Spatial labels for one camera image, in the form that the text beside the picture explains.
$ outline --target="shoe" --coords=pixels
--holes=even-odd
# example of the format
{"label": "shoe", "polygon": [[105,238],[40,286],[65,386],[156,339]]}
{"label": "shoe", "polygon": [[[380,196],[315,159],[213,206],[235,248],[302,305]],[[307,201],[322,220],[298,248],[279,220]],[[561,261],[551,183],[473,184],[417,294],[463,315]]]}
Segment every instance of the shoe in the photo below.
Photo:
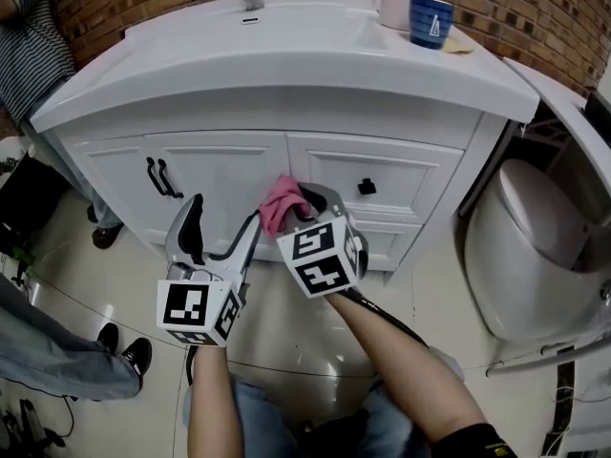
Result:
{"label": "shoe", "polygon": [[142,377],[148,371],[151,360],[153,360],[151,342],[145,338],[138,338],[123,351],[123,356],[134,368],[140,378],[140,386],[142,386]]}
{"label": "shoe", "polygon": [[111,227],[110,229],[102,229],[98,227],[94,230],[92,234],[92,239],[94,240],[94,246],[97,249],[108,249],[115,242],[118,233],[122,229],[123,224],[118,225],[117,227]]}
{"label": "shoe", "polygon": [[87,219],[90,223],[97,224],[97,217],[95,216],[95,209],[93,204],[87,207]]}
{"label": "shoe", "polygon": [[102,341],[106,350],[114,355],[118,345],[118,327],[113,323],[107,323],[97,335],[97,340]]}

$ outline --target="drawer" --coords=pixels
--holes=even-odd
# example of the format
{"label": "drawer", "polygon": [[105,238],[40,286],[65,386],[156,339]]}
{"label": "drawer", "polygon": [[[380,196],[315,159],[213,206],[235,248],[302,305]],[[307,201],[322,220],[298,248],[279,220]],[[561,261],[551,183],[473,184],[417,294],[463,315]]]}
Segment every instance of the drawer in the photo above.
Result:
{"label": "drawer", "polygon": [[[463,154],[444,146],[371,136],[287,137],[291,173],[298,181],[336,190],[348,209],[359,211],[357,219],[372,221],[424,224]],[[368,193],[373,188],[375,193]]]}
{"label": "drawer", "polygon": [[369,270],[393,271],[410,249],[422,226],[357,220],[356,228],[369,243]]}

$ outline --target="rag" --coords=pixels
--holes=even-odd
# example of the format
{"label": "rag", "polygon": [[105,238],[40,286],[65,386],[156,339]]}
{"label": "rag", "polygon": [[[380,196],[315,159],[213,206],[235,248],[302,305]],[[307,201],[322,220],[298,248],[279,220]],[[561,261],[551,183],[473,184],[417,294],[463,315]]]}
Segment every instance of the rag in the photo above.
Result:
{"label": "rag", "polygon": [[282,175],[259,207],[263,231],[275,238],[285,228],[284,216],[291,207],[296,206],[305,217],[309,216],[310,204],[302,196],[299,184],[293,177]]}

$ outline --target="black handle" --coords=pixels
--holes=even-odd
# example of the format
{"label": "black handle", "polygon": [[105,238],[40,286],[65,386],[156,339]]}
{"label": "black handle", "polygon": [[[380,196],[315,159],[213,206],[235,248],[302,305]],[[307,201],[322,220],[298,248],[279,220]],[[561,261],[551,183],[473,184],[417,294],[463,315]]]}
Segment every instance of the black handle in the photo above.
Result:
{"label": "black handle", "polygon": [[181,192],[175,192],[172,186],[170,185],[168,178],[166,178],[165,175],[163,174],[163,172],[165,171],[168,165],[165,163],[163,159],[158,159],[157,162],[159,163],[159,177],[161,178],[161,181],[165,185],[165,188],[168,189],[168,194],[170,194],[172,198],[183,198],[184,195]]}
{"label": "black handle", "polygon": [[146,158],[146,162],[149,164],[149,167],[146,169],[146,173],[149,174],[149,178],[155,185],[155,188],[157,188],[157,191],[165,197],[168,194],[163,191],[163,189],[161,188],[161,185],[158,184],[157,179],[155,178],[155,174],[153,173],[153,167],[155,166],[155,160],[149,156]]}
{"label": "black handle", "polygon": [[363,178],[363,183],[359,183],[359,192],[361,195],[377,194],[375,183],[371,181],[371,178]]}

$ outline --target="black knob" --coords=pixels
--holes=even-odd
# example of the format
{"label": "black knob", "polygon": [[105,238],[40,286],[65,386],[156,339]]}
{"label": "black knob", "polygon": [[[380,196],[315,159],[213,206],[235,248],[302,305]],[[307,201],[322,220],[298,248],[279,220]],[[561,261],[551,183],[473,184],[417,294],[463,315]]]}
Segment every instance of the black knob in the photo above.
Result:
{"label": "black knob", "polygon": [[359,192],[361,192],[361,195],[371,195],[377,194],[378,191],[371,178],[363,178],[363,183],[359,183]]}

